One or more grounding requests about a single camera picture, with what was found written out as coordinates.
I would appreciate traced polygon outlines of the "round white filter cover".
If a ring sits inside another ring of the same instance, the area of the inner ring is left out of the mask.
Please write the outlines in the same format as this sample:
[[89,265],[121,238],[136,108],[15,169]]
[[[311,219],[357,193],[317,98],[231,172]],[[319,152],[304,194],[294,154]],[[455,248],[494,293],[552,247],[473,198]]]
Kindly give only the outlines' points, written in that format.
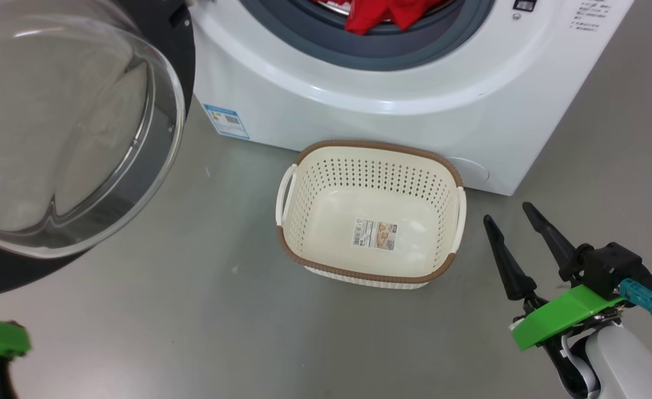
[[489,179],[489,171],[478,162],[463,157],[445,157],[450,164],[458,170],[465,185],[486,182]]

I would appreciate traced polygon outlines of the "black round glass washer door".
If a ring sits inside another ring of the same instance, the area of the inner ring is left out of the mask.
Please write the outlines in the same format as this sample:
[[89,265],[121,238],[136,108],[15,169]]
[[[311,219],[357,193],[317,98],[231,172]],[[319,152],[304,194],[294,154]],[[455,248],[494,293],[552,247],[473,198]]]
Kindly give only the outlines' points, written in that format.
[[127,225],[191,106],[191,0],[0,0],[0,293]]

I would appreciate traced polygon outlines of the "white front-load washing machine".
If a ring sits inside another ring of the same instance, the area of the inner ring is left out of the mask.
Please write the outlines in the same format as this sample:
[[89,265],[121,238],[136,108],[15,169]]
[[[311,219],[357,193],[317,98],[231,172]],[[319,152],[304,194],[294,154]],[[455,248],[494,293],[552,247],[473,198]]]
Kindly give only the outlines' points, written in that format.
[[511,196],[635,0],[610,0],[598,31],[569,28],[577,0],[533,12],[495,0],[484,24],[440,60],[366,71],[318,60],[263,27],[240,0],[192,0],[194,93],[237,112],[250,141],[301,151],[365,140],[463,157],[489,171],[465,185]]

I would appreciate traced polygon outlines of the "printed product label sticker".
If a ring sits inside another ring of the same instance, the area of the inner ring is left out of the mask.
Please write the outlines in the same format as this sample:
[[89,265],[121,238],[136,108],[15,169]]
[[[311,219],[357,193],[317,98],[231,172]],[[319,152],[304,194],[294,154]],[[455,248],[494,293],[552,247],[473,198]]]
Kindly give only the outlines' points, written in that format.
[[355,219],[352,244],[359,248],[376,248],[378,250],[395,250],[399,226],[388,222],[370,219]]

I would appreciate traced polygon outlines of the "blue energy label sticker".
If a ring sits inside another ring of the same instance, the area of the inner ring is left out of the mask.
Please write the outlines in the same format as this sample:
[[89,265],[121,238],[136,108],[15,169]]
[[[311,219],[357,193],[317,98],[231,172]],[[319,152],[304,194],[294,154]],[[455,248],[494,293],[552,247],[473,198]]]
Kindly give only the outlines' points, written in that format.
[[250,136],[237,112],[209,104],[202,104],[202,106],[218,134],[230,138],[250,140]]

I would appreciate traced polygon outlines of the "red and white garment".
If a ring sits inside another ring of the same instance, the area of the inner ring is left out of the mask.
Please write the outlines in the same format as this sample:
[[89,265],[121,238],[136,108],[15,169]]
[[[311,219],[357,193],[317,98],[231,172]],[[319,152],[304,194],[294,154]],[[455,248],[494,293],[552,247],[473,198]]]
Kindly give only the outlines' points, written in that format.
[[448,0],[349,0],[350,10],[344,30],[365,35],[389,20],[400,30],[407,30],[425,13]]

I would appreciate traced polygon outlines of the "cream perforated laundry basket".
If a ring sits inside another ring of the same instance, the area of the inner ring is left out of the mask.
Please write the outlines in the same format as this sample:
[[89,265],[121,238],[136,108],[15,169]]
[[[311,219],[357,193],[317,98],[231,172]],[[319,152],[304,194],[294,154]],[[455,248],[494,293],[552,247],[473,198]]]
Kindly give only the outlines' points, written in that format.
[[[417,289],[443,275],[466,224],[463,180],[447,159],[395,144],[329,140],[302,151],[276,197],[284,253],[316,275]],[[395,250],[352,244],[355,219],[397,224]]]

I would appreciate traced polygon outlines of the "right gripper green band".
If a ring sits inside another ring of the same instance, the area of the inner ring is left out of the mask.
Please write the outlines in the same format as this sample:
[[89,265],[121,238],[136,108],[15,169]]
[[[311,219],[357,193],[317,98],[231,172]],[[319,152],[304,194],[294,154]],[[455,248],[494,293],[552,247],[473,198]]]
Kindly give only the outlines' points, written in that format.
[[[523,202],[523,211],[552,253],[559,266],[559,277],[562,280],[579,280],[576,248],[572,243],[531,202]],[[511,301],[534,297],[536,282],[519,267],[493,217],[485,215],[483,225],[506,297]],[[621,301],[623,298],[619,295],[607,300],[584,285],[577,286],[514,323],[512,338],[519,350],[525,351],[592,318],[600,311],[614,308]]]

